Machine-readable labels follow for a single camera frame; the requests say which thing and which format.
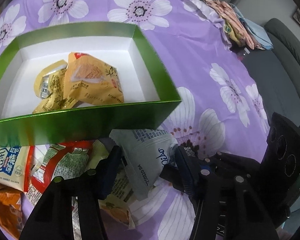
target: bed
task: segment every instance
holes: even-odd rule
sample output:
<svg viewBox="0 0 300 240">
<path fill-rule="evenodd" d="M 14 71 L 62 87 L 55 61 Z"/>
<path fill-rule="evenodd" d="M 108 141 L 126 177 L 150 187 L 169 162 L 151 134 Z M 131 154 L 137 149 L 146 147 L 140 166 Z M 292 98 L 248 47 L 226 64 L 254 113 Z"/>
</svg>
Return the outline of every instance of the bed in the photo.
<svg viewBox="0 0 300 240">
<path fill-rule="evenodd" d="M 203 159 L 219 150 L 261 162 L 269 129 L 262 98 L 229 51 L 215 11 L 199 0 L 13 0 L 0 15 L 0 54 L 19 34 L 78 21 L 140 26 L 183 100 L 161 127 L 189 155 Z M 23 198 L 26 218 L 32 208 Z M 109 239 L 189 238 L 193 207 L 168 182 L 159 179 L 149 198 L 130 209 L 134 230 L 103 214 Z"/>
</svg>

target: white snack wrapper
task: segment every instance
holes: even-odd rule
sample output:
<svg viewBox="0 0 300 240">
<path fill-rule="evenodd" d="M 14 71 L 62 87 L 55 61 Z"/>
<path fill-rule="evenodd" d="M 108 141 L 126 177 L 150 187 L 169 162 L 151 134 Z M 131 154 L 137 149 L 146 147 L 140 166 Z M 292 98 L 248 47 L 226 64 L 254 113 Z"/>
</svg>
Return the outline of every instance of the white snack wrapper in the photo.
<svg viewBox="0 0 300 240">
<path fill-rule="evenodd" d="M 28 191 L 33 147 L 0 148 L 0 183 L 20 191 Z"/>
<path fill-rule="evenodd" d="M 122 163 L 136 198 L 146 199 L 163 166 L 174 162 L 177 140 L 165 130 L 150 129 L 113 129 L 109 137 L 122 148 Z"/>
<path fill-rule="evenodd" d="M 42 194 L 30 183 L 28 192 L 25 192 L 26 198 L 29 202 L 35 206 L 39 199 L 41 198 Z"/>
<path fill-rule="evenodd" d="M 30 176 L 32 176 L 40 168 L 46 153 L 47 147 L 45 145 L 36 145 L 34 147 Z"/>
</svg>

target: wall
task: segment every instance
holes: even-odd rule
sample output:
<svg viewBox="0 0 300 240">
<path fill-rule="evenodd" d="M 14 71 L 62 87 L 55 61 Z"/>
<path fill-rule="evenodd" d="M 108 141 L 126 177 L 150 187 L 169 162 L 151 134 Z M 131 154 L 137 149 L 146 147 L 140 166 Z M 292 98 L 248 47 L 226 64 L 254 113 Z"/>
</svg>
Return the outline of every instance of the wall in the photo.
<svg viewBox="0 0 300 240">
<path fill-rule="evenodd" d="M 279 19 L 300 41 L 300 25 L 292 18 L 297 8 L 293 0 L 240 0 L 237 7 L 245 18 L 259 25 Z"/>
</svg>

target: sofa cushion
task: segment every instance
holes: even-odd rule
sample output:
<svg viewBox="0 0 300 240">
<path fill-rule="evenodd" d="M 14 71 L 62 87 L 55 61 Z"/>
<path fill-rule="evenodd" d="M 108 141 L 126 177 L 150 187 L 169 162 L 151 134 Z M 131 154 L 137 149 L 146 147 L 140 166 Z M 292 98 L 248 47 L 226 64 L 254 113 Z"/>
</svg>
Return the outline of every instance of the sofa cushion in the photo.
<svg viewBox="0 0 300 240">
<path fill-rule="evenodd" d="M 283 229 L 291 234 L 294 234 L 299 227 L 300 227 L 300 209 L 291 213 L 290 217 L 284 223 Z"/>
<path fill-rule="evenodd" d="M 272 51 L 280 60 L 282 66 L 289 75 L 300 98 L 300 65 L 298 64 L 297 60 L 292 55 L 290 50 L 281 41 L 279 41 L 279 39 L 277 39 L 271 33 L 268 33 L 268 35 L 273 44 Z"/>
<path fill-rule="evenodd" d="M 265 24 L 265 30 L 279 39 L 300 65 L 300 41 L 280 20 L 273 18 Z"/>
<path fill-rule="evenodd" d="M 271 119 L 273 112 L 277 112 L 299 127 L 300 99 L 274 52 L 253 50 L 242 63 L 257 84 L 268 120 Z"/>
</svg>

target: red snack wrapper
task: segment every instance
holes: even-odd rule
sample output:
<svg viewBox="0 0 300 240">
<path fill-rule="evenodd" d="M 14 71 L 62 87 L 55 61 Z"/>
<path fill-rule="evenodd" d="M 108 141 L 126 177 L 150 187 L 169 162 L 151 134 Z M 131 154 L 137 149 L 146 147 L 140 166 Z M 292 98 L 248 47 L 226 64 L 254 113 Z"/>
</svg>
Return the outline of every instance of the red snack wrapper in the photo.
<svg viewBox="0 0 300 240">
<path fill-rule="evenodd" d="M 42 164 L 31 177 L 32 185 L 43 193 L 56 176 L 64 179 L 79 177 L 84 172 L 91 151 L 90 141 L 51 145 Z"/>
</svg>

